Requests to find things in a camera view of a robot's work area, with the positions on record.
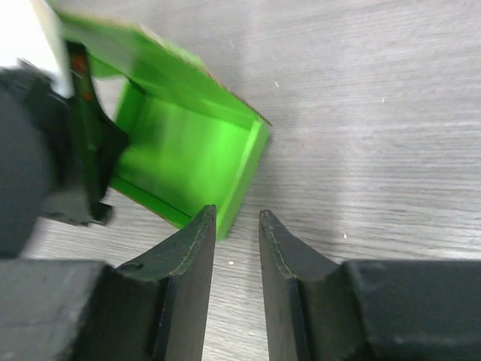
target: gray floor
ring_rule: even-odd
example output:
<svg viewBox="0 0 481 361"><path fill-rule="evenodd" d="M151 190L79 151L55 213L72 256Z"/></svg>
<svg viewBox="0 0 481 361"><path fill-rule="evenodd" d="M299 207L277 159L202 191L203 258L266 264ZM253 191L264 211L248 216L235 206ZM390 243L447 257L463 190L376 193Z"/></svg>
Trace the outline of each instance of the gray floor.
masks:
<svg viewBox="0 0 481 361"><path fill-rule="evenodd" d="M479 2L70 2L197 53L274 124L231 236L217 245L205 360L268 359L263 208L336 260L481 257ZM117 86L102 84L106 108ZM111 227L43 222L29 254L118 264L174 231L118 194L110 201Z"/></svg>

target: green cardboard box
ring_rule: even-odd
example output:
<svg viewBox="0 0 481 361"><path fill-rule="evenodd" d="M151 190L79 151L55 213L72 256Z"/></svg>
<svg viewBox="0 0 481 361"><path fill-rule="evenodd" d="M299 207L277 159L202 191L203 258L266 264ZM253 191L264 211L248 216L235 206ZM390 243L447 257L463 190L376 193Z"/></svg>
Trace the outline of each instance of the green cardboard box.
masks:
<svg viewBox="0 0 481 361"><path fill-rule="evenodd" d="M268 122L202 61L140 26L52 6L62 36L89 51L94 77L128 80L115 122L129 134L111 186L184 227L217 206L224 239L269 138Z"/></svg>

